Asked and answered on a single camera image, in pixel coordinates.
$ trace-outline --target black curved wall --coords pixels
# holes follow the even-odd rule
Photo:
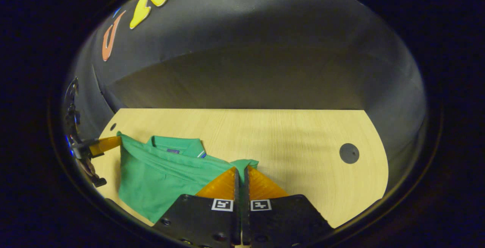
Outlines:
[[[414,162],[426,128],[421,75],[358,1],[168,0],[131,30],[137,1],[121,7],[107,61],[112,15],[75,62],[85,137],[123,107],[359,109],[386,150],[388,189]]]

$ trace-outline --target green polo shirt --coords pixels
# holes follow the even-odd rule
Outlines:
[[[119,197],[151,222],[157,222],[181,194],[195,195],[235,166],[244,183],[244,169],[256,160],[228,163],[205,153],[200,139],[152,136],[146,144],[121,137]]]

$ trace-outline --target table surface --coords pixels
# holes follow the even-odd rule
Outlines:
[[[152,135],[200,138],[208,155],[228,162],[259,160],[258,170],[288,194],[305,195],[333,228],[382,198],[388,182],[386,153],[363,110],[123,108],[100,138],[117,131],[143,143]],[[353,164],[340,157],[346,143],[358,148]],[[92,163],[108,181],[97,191],[152,226],[118,196],[119,147]]]

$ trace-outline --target wooden table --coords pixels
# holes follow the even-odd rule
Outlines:
[[[334,228],[382,198],[388,182],[386,153],[363,110],[123,108],[100,138],[117,131],[143,143],[152,135],[200,138],[208,155],[259,160],[258,170],[290,195],[304,194]],[[341,159],[346,143],[358,148],[356,163]],[[152,226],[118,197],[119,148],[92,163],[108,181],[99,193]]]

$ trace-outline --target black background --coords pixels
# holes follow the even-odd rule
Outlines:
[[[54,158],[47,128],[49,88],[59,88],[74,42],[90,29],[80,25],[102,17],[95,9],[107,1],[2,0],[7,246],[148,245],[76,192]],[[416,189],[342,245],[483,246],[484,0],[359,1],[397,31],[419,64],[433,65],[421,70],[442,88],[445,121],[436,158]]]

